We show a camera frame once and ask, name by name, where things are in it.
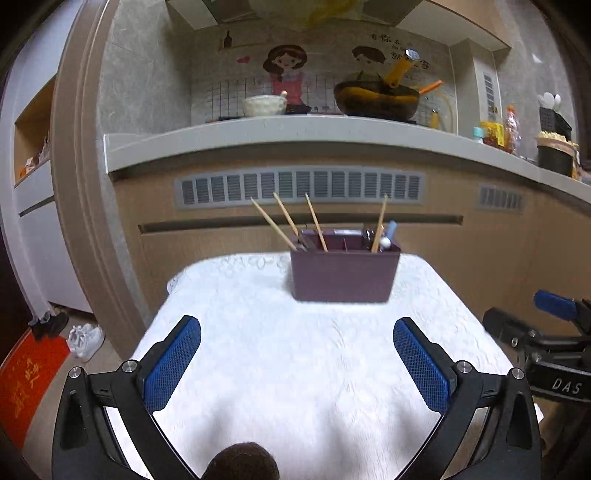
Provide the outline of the small white ball spoon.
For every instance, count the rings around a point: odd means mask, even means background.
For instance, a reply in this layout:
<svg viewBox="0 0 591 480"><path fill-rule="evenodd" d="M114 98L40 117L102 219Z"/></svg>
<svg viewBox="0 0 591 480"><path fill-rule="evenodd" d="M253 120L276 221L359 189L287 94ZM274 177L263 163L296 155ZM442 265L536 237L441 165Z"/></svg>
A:
<svg viewBox="0 0 591 480"><path fill-rule="evenodd" d="M388 237L382 237L379 243L379 250L381 252L390 251L392 248L392 242Z"/></svg>

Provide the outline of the white lace tablecloth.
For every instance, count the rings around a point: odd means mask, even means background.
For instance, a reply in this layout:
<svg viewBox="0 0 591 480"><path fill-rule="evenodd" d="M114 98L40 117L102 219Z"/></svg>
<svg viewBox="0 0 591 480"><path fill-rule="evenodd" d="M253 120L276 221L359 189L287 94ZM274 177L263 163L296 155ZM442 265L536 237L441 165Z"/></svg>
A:
<svg viewBox="0 0 591 480"><path fill-rule="evenodd" d="M133 357L186 315L200 323L200 348L155 420L197 474L222 449L254 442L284 479L397 477L439 419L394 348L402 317L480 372L512 366L435 269L410 254L382 304L298 302L284 253L197 262L169 282Z"/></svg>

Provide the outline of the red floor mat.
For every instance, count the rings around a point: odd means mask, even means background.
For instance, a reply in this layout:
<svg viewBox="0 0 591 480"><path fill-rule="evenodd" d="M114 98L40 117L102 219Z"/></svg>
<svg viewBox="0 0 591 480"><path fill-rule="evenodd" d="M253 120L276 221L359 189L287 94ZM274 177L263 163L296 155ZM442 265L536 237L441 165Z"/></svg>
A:
<svg viewBox="0 0 591 480"><path fill-rule="evenodd" d="M24 334L1 366L1 427L18 450L37 408L58 370L69 356L61 336L36 341Z"/></svg>

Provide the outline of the wooden chopstick three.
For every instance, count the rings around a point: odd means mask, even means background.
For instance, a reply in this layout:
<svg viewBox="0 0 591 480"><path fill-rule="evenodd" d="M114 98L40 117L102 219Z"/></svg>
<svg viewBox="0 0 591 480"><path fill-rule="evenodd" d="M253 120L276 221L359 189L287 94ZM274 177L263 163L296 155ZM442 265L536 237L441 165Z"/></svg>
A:
<svg viewBox="0 0 591 480"><path fill-rule="evenodd" d="M314 209L314 206L312 206L311 199L310 199L310 196L308 196L308 193L304 193L304 198L305 198L305 200L307 200L308 209L310 209L311 218L315 224L315 231L317 232L318 240L320 240L322 250L324 250L324 252L328 252L329 249L328 249L327 243L325 243L324 233L322 233L322 228L321 228L320 222L318 222L318 217L315 214L315 209Z"/></svg>

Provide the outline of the small grey vent grille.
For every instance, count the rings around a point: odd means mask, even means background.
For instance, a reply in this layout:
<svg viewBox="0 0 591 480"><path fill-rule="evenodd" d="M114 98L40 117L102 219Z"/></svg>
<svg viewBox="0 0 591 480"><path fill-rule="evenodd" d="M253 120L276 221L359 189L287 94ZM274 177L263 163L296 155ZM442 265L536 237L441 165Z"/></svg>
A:
<svg viewBox="0 0 591 480"><path fill-rule="evenodd" d="M495 185L481 184L477 195L479 209L504 212L521 212L525 206L522 193Z"/></svg>

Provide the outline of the purple utensil holder box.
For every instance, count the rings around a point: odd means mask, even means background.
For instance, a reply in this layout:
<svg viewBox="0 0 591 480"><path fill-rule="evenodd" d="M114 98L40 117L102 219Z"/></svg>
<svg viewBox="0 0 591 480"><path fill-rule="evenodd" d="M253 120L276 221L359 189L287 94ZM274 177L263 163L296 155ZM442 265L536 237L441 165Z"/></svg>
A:
<svg viewBox="0 0 591 480"><path fill-rule="evenodd" d="M401 246L392 241L390 251L372 253L365 248L366 230L328 229L328 252L322 250L317 232L302 232L317 248L290 253L294 299L321 303L386 303L391 296Z"/></svg>

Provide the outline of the kitchen countertop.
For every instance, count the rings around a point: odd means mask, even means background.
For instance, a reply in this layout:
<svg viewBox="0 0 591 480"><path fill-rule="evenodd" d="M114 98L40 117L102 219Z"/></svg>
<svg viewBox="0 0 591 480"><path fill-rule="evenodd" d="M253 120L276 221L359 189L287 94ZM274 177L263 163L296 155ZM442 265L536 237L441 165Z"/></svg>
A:
<svg viewBox="0 0 591 480"><path fill-rule="evenodd" d="M272 145L346 146L407 149L493 167L566 194L585 204L590 187L564 175L539 168L474 140L408 123L331 115L285 115L230 120L191 126L161 134L103 136L106 172L185 154Z"/></svg>

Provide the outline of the black pot with lid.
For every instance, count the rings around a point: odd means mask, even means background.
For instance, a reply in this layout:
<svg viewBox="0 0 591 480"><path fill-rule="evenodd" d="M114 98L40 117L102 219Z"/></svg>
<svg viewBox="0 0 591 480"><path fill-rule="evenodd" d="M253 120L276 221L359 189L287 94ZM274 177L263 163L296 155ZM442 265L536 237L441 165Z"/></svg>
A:
<svg viewBox="0 0 591 480"><path fill-rule="evenodd" d="M540 131L536 137L538 166L573 178L578 165L578 145L555 132Z"/></svg>

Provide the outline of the blue plastic spoon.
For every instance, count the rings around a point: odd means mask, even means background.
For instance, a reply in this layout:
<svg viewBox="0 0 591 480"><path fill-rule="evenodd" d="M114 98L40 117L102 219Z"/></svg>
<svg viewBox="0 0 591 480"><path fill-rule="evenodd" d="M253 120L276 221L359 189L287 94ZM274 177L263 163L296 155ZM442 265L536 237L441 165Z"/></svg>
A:
<svg viewBox="0 0 591 480"><path fill-rule="evenodd" d="M389 238L391 241L394 240L394 235L396 234L396 229L397 229L397 222L390 221L388 223L388 226L386 229L386 237Z"/></svg>

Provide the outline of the black wok on stove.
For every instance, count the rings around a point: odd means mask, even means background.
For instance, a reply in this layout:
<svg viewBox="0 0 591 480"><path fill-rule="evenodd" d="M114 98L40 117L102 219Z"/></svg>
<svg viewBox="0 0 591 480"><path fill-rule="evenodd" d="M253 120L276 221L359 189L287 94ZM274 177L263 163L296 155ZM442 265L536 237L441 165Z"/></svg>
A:
<svg viewBox="0 0 591 480"><path fill-rule="evenodd" d="M408 122L418 110L418 90L384 80L342 81L334 88L335 103L348 116Z"/></svg>

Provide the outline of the yellow package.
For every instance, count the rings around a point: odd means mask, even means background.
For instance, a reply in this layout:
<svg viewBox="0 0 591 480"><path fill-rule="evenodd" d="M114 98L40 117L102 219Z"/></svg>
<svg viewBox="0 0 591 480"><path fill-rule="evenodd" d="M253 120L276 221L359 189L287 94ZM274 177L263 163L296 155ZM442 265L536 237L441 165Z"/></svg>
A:
<svg viewBox="0 0 591 480"><path fill-rule="evenodd" d="M484 131L483 141L486 145L505 149L505 128L502 123L482 121L480 127Z"/></svg>

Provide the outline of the wooden chopstick four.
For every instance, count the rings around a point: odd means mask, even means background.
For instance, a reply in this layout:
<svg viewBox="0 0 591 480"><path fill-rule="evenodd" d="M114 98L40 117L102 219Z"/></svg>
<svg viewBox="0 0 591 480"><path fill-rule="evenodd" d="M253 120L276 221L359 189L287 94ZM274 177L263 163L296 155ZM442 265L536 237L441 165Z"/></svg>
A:
<svg viewBox="0 0 591 480"><path fill-rule="evenodd" d="M276 192L273 192L273 198L276 200L277 205L279 205L281 212L283 212L283 216L286 218L287 224L290 225L291 230L293 230L294 235L298 237L301 231L297 229L297 225L294 223L290 213L288 213L287 207L284 206L283 201L280 199L280 195Z"/></svg>

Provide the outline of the wooden chopstick two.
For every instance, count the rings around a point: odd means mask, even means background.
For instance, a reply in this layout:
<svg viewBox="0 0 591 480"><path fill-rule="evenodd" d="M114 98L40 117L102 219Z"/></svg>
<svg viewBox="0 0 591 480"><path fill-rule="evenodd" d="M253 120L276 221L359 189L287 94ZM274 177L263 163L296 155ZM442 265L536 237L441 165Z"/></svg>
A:
<svg viewBox="0 0 591 480"><path fill-rule="evenodd" d="M379 215L379 219L378 219L378 223L377 223L377 227L375 230L375 236L374 236L374 241L372 244L372 248L370 249L370 251L372 253L377 253L379 246L380 246L380 242L381 242L381 238L382 238L382 233L384 230L384 217L385 217L385 213L386 213L386 209L388 206L388 201L389 201L389 196L388 194L384 194L383 197L383 202L382 202L382 206L381 206L381 210L380 210L380 215Z"/></svg>

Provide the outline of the large grey vent grille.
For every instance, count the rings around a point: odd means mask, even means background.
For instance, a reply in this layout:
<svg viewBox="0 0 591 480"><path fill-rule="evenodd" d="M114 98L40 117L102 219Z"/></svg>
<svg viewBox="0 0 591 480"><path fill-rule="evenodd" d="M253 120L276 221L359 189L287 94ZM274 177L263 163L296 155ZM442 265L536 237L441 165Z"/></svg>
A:
<svg viewBox="0 0 591 480"><path fill-rule="evenodd" d="M173 181L179 210L286 204L380 203L420 205L426 189L423 172L360 166L287 166L191 174Z"/></svg>

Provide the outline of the black utensil rack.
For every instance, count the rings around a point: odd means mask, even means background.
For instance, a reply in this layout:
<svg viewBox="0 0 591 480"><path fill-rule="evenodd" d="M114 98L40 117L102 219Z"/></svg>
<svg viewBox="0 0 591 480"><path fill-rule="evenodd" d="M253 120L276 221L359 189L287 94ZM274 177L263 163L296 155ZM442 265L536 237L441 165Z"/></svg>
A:
<svg viewBox="0 0 591 480"><path fill-rule="evenodd" d="M542 131L556 133L568 141L571 140L572 127L562 115L553 109L540 107L539 118Z"/></svg>

